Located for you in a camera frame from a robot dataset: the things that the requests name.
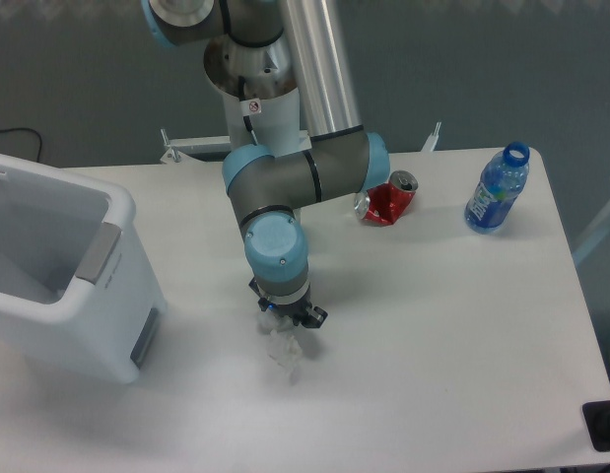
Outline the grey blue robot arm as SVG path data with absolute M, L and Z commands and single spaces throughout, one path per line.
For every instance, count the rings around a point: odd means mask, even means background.
M 146 1 L 154 37 L 205 40 L 208 80 L 225 102 L 222 165 L 262 310 L 317 328 L 308 248 L 297 211 L 387 180 L 380 136 L 359 114 L 333 1 Z

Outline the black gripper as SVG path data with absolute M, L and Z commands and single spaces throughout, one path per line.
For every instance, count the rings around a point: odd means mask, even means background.
M 263 296 L 254 278 L 250 280 L 248 286 L 258 296 L 257 304 L 262 312 L 270 311 L 280 317 L 289 317 L 296 326 L 318 329 L 328 316 L 328 312 L 321 307 L 310 306 L 310 292 L 305 292 L 297 299 L 277 302 L 269 296 Z

